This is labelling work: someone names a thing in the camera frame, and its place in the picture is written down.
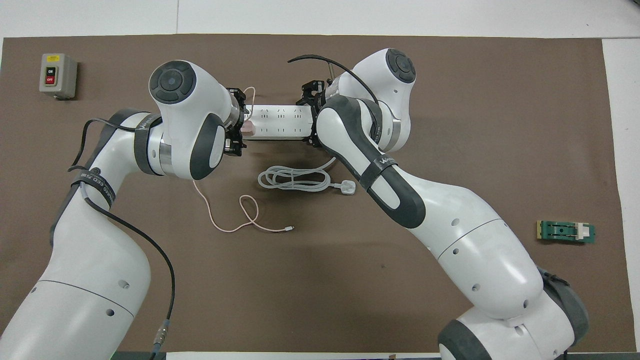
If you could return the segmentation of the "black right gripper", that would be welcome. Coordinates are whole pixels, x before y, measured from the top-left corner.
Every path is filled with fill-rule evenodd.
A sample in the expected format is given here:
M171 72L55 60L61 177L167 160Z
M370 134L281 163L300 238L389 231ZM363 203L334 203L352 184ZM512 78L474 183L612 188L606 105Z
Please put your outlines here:
M302 141L313 146L313 148L320 148L321 146L321 142L317 134L317 118L320 110L326 103L326 88L326 82L324 80L311 80L301 87L301 104L309 105L312 120L311 133L309 136L304 137Z

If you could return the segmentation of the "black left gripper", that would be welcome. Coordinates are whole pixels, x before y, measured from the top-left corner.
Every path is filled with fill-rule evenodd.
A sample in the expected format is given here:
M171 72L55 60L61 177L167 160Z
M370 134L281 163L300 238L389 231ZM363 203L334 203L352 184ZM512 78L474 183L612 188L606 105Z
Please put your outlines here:
M246 109L245 93L239 88L227 88L231 96L231 110L224 121L225 145L223 153L231 157L240 157L242 150L247 148L242 134L244 122L249 121L250 112Z

